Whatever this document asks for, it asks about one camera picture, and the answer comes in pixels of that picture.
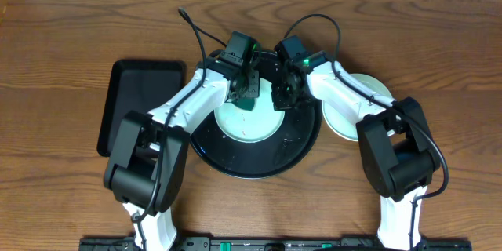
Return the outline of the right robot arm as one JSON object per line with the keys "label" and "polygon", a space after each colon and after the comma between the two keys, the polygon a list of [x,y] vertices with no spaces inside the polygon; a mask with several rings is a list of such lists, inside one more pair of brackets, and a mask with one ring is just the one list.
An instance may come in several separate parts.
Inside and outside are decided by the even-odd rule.
{"label": "right robot arm", "polygon": [[421,202],[440,195],[449,180],[420,104],[380,95],[325,52],[308,52],[295,35],[281,40],[275,52],[282,72],[272,86],[275,110],[320,100],[350,122],[366,178],[380,195],[377,237],[387,249],[415,250]]}

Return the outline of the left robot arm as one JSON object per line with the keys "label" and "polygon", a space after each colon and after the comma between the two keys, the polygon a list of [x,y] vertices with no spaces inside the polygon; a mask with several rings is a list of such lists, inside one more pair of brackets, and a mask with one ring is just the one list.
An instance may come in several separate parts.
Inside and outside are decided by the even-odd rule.
{"label": "left robot arm", "polygon": [[226,48],[203,56],[192,79],[163,105],[121,120],[104,172],[130,215],[141,250],[169,250],[177,237],[171,205],[180,191],[191,134],[224,103],[259,95],[260,43],[233,32]]}

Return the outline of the light blue plate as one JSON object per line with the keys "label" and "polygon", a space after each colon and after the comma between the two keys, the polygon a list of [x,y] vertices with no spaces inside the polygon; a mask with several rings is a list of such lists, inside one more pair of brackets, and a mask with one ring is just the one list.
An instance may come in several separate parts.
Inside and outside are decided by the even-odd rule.
{"label": "light blue plate", "polygon": [[260,80],[260,96],[252,111],[243,111],[233,103],[224,103],[214,111],[217,125],[231,139],[256,143],[272,136],[282,125],[284,111],[275,111],[271,99],[271,83]]}
{"label": "light blue plate", "polygon": [[[352,76],[372,91],[375,91],[380,95],[392,98],[392,94],[387,86],[378,79],[370,75],[357,73],[352,74]],[[356,126],[351,124],[336,109],[323,102],[322,114],[326,124],[329,126],[329,128],[331,128],[332,131],[334,131],[335,134],[349,141],[358,141]]]}

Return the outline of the green yellow scrub sponge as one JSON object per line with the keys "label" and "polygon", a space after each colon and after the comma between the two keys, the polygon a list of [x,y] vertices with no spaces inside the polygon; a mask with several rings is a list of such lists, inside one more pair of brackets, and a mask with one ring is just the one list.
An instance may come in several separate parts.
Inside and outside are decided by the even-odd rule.
{"label": "green yellow scrub sponge", "polygon": [[252,111],[256,104],[255,98],[241,98],[232,102],[237,108],[243,111]]}

